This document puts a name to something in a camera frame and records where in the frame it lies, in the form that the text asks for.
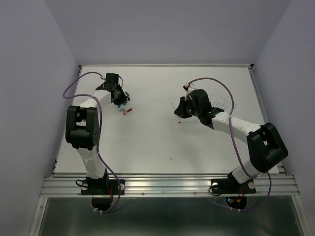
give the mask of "gray floor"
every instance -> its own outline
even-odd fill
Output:
[[[121,199],[100,215],[90,199],[49,199],[41,236],[299,236],[290,196],[270,197],[256,211],[232,212],[214,198]],[[224,204],[224,198],[215,199]],[[248,198],[248,207],[262,197]]]

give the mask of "gray wall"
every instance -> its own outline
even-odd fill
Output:
[[[0,235],[28,235],[78,73],[45,2],[0,0]]]
[[[314,0],[292,0],[254,72],[268,118],[289,150],[285,169],[296,177],[315,232],[314,9]]]
[[[254,63],[289,0],[45,0],[79,64]]]

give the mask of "wall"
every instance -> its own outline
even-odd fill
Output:
[[[28,235],[78,73],[45,2],[0,0],[0,235]]]
[[[315,232],[315,1],[293,0],[254,66],[268,118],[289,150],[294,174]]]
[[[79,64],[254,63],[289,0],[45,0]]]

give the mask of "white table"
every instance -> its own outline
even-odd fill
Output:
[[[172,103],[178,106],[185,95],[183,85],[192,79],[219,79],[234,96],[234,116],[264,123],[247,67],[84,66],[81,74],[89,71],[120,74],[123,89],[130,94],[128,108],[132,111],[126,116],[114,104],[102,111],[100,153],[119,174],[227,174],[239,166],[229,135],[202,125],[195,117],[178,124]],[[76,94],[93,94],[101,83],[97,75],[87,75],[79,81]],[[195,86],[206,90],[209,97],[230,100],[216,82],[200,81]],[[84,100],[76,98],[73,104]],[[245,161],[249,158],[247,145],[236,143]],[[83,173],[79,154],[63,136],[54,174]],[[270,173],[279,173],[278,168]]]

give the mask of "purple cable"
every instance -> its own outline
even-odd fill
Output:
[[[232,139],[232,143],[233,143],[233,146],[234,146],[234,150],[235,150],[235,153],[236,153],[236,156],[237,156],[237,159],[238,159],[238,162],[240,163],[240,166],[242,167],[242,170],[244,171],[244,173],[249,177],[249,178],[254,178],[252,177],[250,174],[248,174],[248,172],[246,171],[244,165],[243,165],[243,162],[242,162],[242,159],[241,159],[241,156],[238,152],[238,149],[237,149],[237,146],[236,146],[236,143],[235,143],[235,138],[234,138],[234,131],[233,131],[233,126],[232,126],[232,113],[234,111],[234,98],[233,98],[233,95],[231,93],[231,91],[228,89],[228,87],[222,83],[221,81],[217,80],[217,79],[214,79],[214,78],[209,78],[209,77],[203,77],[203,78],[199,78],[199,79],[195,79],[195,80],[192,80],[190,82],[188,82],[188,84],[190,85],[191,83],[195,82],[195,81],[199,81],[199,80],[213,80],[215,82],[218,82],[220,85],[222,85],[226,91],[228,92],[228,94],[230,95],[231,97],[231,101],[232,101],[232,109],[229,113],[230,117],[228,119],[228,123],[229,123],[229,128],[230,128],[230,134],[231,134],[231,139]],[[272,188],[272,182],[271,182],[271,176],[270,174],[267,172],[267,175],[268,175],[268,178],[269,178],[269,190],[268,190],[268,193],[266,195],[266,198],[260,203],[258,204],[257,206],[255,207],[252,207],[252,208],[249,208],[249,209],[245,209],[245,210],[241,210],[241,211],[251,211],[251,210],[256,210],[257,208],[261,207],[267,200],[267,198],[269,197],[270,195],[270,192],[271,192],[271,188]]]
[[[98,110],[99,110],[99,135],[101,134],[101,131],[102,131],[102,122],[103,122],[103,115],[102,115],[102,107],[100,105],[100,102],[99,100],[96,98],[96,97],[93,97],[92,95],[90,94],[77,94],[77,95],[74,95],[74,96],[71,96],[71,97],[67,97],[65,94],[67,93],[67,91],[76,83],[78,82],[83,76],[85,75],[88,75],[88,74],[97,74],[99,76],[102,76],[100,73],[98,72],[87,72],[87,73],[84,73],[83,75],[79,76],[74,82],[72,82],[66,89],[65,91],[63,92],[63,98],[65,99],[73,99],[75,97],[90,97],[92,99],[94,99],[97,103],[97,106],[98,106]],[[121,186],[120,186],[120,181],[119,181],[119,178],[118,176],[113,172],[113,170],[105,163],[105,161],[103,160],[102,156],[100,155],[99,153],[99,143],[96,145],[96,151],[97,151],[97,155],[100,159],[100,161],[103,163],[103,165],[114,175],[114,177],[116,178],[117,180],[117,183],[118,183],[118,187],[119,187],[119,194],[118,194],[118,198],[115,202],[115,204],[109,208],[108,210],[106,211],[103,211],[102,213],[109,213],[111,212],[115,207],[116,205],[118,204],[119,202],[119,199],[120,199],[120,196],[121,196]]]

